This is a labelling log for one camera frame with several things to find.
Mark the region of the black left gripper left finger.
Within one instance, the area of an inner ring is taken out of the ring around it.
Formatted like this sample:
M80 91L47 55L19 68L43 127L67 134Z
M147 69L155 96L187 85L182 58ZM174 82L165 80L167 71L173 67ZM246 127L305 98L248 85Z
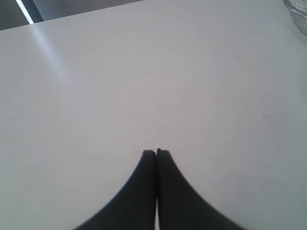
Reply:
M78 230L154 230L156 154L145 150L120 191Z

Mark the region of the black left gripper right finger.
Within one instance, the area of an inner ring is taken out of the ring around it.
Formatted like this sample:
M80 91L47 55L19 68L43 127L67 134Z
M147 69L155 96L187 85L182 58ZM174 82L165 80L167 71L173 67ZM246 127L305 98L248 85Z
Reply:
M157 202L161 230L241 230L207 203L188 183L171 153L156 155Z

